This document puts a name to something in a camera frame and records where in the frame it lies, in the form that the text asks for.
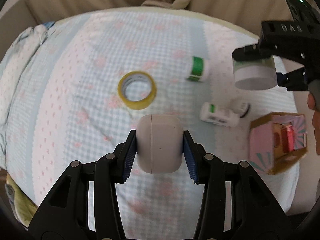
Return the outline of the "person's right hand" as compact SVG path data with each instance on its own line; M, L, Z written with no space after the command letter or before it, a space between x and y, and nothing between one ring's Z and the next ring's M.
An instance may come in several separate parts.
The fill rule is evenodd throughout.
M314 128L314 136L316 140L316 153L320 155L320 114L316 109L315 100L311 93L308 94L308 108L313 111L312 125Z

